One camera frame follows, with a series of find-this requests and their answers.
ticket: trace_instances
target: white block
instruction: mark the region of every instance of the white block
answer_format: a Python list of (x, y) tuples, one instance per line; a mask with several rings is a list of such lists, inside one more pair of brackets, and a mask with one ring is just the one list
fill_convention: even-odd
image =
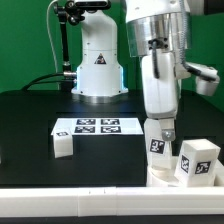
[(223, 214), (222, 187), (118, 188), (117, 215)]
[(162, 139), (162, 130), (158, 120), (147, 119), (144, 124), (147, 160), (149, 166), (171, 169), (171, 142)]
[(82, 188), (78, 196), (78, 216), (116, 215), (116, 188)]
[(213, 186), (219, 151), (206, 139), (183, 141), (175, 177), (187, 187)]
[(77, 189), (1, 189), (0, 217), (78, 215)]
[(53, 138), (55, 158), (73, 155), (73, 140), (69, 128), (55, 129)]

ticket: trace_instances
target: screw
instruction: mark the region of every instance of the screw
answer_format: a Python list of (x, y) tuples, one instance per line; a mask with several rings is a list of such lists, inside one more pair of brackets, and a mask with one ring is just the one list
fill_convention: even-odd
[(172, 134), (171, 134), (170, 131), (166, 131), (166, 132), (165, 132), (165, 135), (166, 135), (167, 138), (170, 138), (170, 137), (172, 136)]

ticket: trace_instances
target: silver metal part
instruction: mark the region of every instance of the silver metal part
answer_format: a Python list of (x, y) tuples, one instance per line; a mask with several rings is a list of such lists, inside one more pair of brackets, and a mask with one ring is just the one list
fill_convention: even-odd
[(76, 77), (77, 73), (76, 72), (65, 71), (65, 72), (63, 72), (63, 75), (65, 77)]
[(72, 97), (74, 100), (83, 101), (86, 103), (92, 103), (92, 104), (106, 104), (106, 103), (113, 103), (118, 102), (120, 100), (127, 99), (128, 93), (119, 94), (112, 97), (99, 97), (99, 96), (85, 96), (82, 94), (72, 94)]
[(174, 129), (174, 119), (161, 119), (159, 120), (160, 127), (162, 130), (162, 138), (164, 141), (174, 141), (176, 138)]
[(131, 56), (149, 55), (153, 40), (158, 40), (161, 43), (159, 48), (163, 52), (177, 52), (180, 49), (180, 38), (183, 32), (181, 21), (181, 13), (170, 13), (127, 23)]

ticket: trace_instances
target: white cube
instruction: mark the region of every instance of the white cube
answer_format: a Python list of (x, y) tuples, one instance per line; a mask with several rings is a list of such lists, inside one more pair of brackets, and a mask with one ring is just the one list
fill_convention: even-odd
[(55, 158), (73, 155), (73, 140), (69, 128), (55, 129), (53, 138)]
[(207, 139), (183, 141), (175, 177), (187, 187), (213, 186), (219, 152)]

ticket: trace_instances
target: printed marker sheet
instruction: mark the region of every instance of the printed marker sheet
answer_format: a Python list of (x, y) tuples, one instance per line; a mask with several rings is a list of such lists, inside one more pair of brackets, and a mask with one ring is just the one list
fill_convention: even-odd
[(59, 118), (56, 129), (70, 129), (72, 135), (143, 135), (137, 118)]

